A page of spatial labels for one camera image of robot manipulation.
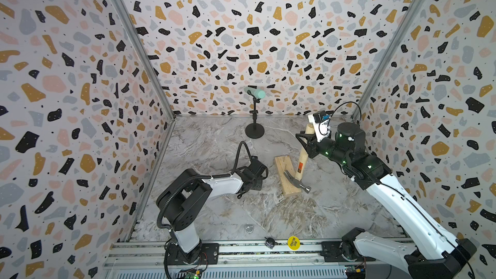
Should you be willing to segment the black knob on rail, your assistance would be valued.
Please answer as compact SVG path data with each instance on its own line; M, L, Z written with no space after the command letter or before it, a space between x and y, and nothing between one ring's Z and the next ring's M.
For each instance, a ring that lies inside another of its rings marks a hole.
M265 237L265 246L269 249L273 249L276 245L276 241L272 237Z

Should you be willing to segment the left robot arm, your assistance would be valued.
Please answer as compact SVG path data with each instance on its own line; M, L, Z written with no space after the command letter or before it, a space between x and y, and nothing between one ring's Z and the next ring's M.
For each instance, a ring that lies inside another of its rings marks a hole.
M256 156L249 165L235 167L229 173L202 175L186 169L158 197L156 225L169 232L171 241L168 257L177 264L192 264L203 257L203 244L197 234L195 219L207 203L223 195L238 199L250 190L262 189L269 170Z

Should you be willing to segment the microphone on black stand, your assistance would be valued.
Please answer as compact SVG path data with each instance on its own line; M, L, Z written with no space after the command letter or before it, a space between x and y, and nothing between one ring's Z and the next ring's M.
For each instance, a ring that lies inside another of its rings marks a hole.
M256 89L253 87L246 87L245 92L253 99L253 122L245 128L245 133L251 139L258 139L263 137L265 130L264 127L257 122L257 103L260 103L261 99L265 98L266 93L262 89Z

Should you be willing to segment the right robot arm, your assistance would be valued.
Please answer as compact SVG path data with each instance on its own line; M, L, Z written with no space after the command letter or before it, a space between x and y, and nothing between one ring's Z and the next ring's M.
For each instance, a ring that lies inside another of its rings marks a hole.
M366 152L366 134L356 123L340 123L334 138L318 139L305 132L296 138L309 158L321 154L336 163L344 175L381 203L412 239L410 243L395 242L356 227L342 237L344 259L373 258L412 278L455 278L469 264L476 246L441 226L380 158Z

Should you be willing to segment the yellow round sticker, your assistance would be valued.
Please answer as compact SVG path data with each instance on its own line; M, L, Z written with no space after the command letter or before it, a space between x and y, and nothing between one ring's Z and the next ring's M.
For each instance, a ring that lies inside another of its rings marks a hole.
M288 238L288 248L292 251L297 251L300 249L300 239L297 236L290 236Z

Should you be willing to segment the wooden handle claw hammer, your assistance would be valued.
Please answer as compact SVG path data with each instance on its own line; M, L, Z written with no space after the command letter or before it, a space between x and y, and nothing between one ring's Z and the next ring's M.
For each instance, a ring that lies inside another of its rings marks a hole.
M306 129L305 129L304 133L315 134L315 130L310 123L306 125ZM293 187L300 189L301 191L303 191L305 193L310 193L311 187L308 185L305 185L302 182L303 173L304 173L306 163L307 163L307 160L300 160L300 155L299 155L297 171L294 174L294 176L292 176L288 170L284 171L284 176L286 177L286 179L289 181L289 183Z

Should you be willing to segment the small clear disc on table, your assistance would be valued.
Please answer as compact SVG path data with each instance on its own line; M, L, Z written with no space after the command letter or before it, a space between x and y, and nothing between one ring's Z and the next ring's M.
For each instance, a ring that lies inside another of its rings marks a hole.
M245 231L249 234L251 234L253 231L254 231L254 225L251 225L251 224L247 224L245 226Z

